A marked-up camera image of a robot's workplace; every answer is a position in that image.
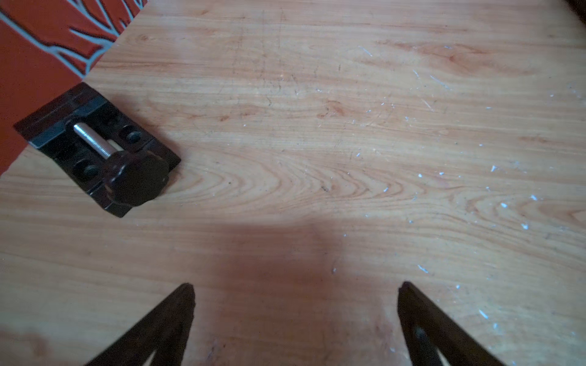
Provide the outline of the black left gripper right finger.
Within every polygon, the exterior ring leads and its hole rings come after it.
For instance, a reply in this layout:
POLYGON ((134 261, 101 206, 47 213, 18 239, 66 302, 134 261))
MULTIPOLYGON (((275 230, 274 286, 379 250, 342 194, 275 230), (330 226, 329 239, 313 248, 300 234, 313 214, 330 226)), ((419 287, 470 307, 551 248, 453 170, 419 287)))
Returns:
POLYGON ((419 288, 398 289, 398 316, 413 365, 502 365, 419 288))

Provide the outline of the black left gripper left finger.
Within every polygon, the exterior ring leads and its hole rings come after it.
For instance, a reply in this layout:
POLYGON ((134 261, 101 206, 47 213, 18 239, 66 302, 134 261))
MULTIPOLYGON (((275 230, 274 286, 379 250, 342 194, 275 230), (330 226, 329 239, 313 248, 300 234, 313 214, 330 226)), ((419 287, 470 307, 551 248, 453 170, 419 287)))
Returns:
POLYGON ((194 287, 184 283, 88 364, 181 365, 194 311, 194 287))

